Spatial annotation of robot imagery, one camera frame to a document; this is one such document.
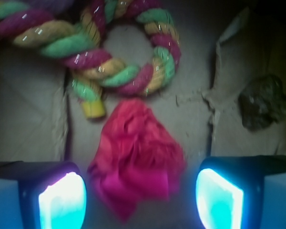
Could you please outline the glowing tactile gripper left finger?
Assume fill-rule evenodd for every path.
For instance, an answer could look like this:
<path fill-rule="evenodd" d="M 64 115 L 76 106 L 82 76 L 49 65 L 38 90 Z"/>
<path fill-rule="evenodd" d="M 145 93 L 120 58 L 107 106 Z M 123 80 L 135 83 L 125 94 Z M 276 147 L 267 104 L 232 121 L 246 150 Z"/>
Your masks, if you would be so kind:
<path fill-rule="evenodd" d="M 80 229 L 86 205 L 73 162 L 0 162 L 0 229 Z"/>

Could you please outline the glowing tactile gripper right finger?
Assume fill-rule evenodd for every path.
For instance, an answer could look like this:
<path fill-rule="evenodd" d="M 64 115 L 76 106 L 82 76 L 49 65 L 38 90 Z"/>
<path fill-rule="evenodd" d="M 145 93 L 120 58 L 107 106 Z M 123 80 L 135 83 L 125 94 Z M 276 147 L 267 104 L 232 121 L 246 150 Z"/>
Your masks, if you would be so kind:
<path fill-rule="evenodd" d="M 211 156 L 196 205 L 207 229 L 286 229 L 286 156 Z"/>

